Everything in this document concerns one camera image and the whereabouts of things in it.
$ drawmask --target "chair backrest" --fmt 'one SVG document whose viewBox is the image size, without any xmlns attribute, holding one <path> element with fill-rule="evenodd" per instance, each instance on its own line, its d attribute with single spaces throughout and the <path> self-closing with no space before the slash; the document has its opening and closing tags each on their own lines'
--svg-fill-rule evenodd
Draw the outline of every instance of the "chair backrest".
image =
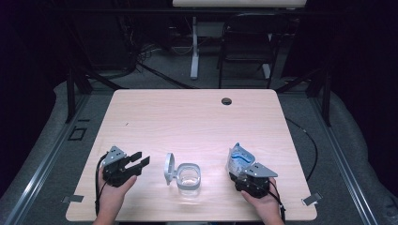
<svg viewBox="0 0 398 225">
<path fill-rule="evenodd" d="M 238 13 L 225 22 L 223 33 L 230 34 L 284 34 L 289 20 L 283 14 Z"/>
</svg>

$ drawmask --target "table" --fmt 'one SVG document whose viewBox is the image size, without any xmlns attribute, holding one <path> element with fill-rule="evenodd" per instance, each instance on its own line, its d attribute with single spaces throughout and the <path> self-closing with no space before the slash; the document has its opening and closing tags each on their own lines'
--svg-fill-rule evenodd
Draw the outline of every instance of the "table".
<svg viewBox="0 0 398 225">
<path fill-rule="evenodd" d="M 229 98 L 230 105 L 222 104 Z M 126 195 L 119 221 L 254 221 L 251 205 L 235 190 L 225 169 L 229 148 L 236 143 L 279 176 L 276 178 L 286 220 L 316 218 L 299 158 L 278 97 L 266 89 L 118 90 L 105 114 L 66 217 L 93 221 L 96 217 L 95 170 L 113 145 L 128 155 L 143 152 L 150 163 Z M 166 185 L 166 154 L 176 166 L 201 168 L 200 194 L 182 198 L 174 180 Z"/>
<path fill-rule="evenodd" d="M 177 8 L 304 8 L 307 0 L 173 0 L 173 7 Z M 191 79 L 198 78 L 199 68 L 199 50 L 198 50 L 198 27 L 196 17 L 192 18 L 192 63 L 191 63 Z M 222 23 L 216 22 L 209 25 L 205 22 L 202 26 L 211 29 L 211 34 L 217 33 L 217 26 L 222 32 Z M 269 65 L 263 65 L 266 77 L 269 76 Z"/>
</svg>

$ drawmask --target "glass container with hinged lid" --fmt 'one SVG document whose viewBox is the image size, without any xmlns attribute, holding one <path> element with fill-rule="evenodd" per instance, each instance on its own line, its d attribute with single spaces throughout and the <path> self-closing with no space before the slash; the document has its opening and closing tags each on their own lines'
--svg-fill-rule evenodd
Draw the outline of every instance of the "glass container with hinged lid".
<svg viewBox="0 0 398 225">
<path fill-rule="evenodd" d="M 200 168 L 194 163 L 182 163 L 175 170 L 176 162 L 173 153 L 166 155 L 164 177 L 169 186 L 176 179 L 178 191 L 184 197 L 196 197 L 199 194 L 201 174 Z"/>
</svg>

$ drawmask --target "wooden tabletop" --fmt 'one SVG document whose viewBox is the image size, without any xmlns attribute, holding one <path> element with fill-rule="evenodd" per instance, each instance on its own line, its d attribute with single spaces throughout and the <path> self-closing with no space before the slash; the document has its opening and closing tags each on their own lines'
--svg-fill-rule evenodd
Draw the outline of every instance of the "wooden tabletop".
<svg viewBox="0 0 398 225">
<path fill-rule="evenodd" d="M 307 0 L 173 0 L 185 8 L 304 8 Z"/>
<path fill-rule="evenodd" d="M 223 105 L 223 98 L 232 104 Z M 150 156 L 117 220 L 259 220 L 225 169 L 229 149 L 236 143 L 279 175 L 286 220 L 316 218 L 314 206 L 301 202 L 310 191 L 274 91 L 173 89 L 115 92 L 75 191 L 84 199 L 70 203 L 67 219 L 95 219 L 96 165 L 115 145 L 128 155 L 142 151 L 143 158 Z M 174 154 L 176 167 L 181 163 L 200 167 L 202 182 L 195 199 L 182 198 L 176 180 L 167 186 L 163 174 L 167 153 Z"/>
</svg>

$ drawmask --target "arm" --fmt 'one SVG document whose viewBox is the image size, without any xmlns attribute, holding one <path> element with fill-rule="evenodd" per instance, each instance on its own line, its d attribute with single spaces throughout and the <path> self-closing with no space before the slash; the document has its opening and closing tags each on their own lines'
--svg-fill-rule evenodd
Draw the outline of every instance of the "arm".
<svg viewBox="0 0 398 225">
<path fill-rule="evenodd" d="M 99 214 L 94 221 L 95 225 L 114 224 L 117 214 L 124 202 L 127 191 L 135 184 L 137 176 L 132 176 L 120 187 L 105 185 L 102 177 L 103 168 L 99 169 L 99 190 L 103 190 L 99 198 Z"/>
<path fill-rule="evenodd" d="M 276 181 L 274 178 L 270 177 L 269 181 L 276 187 Z M 270 185 L 269 191 L 278 196 L 275 187 Z M 266 225 L 283 224 L 279 204 L 271 195 L 268 194 L 261 199 L 256 199 L 244 190 L 241 191 L 241 194 L 248 203 L 254 206 L 257 215 Z"/>
</svg>

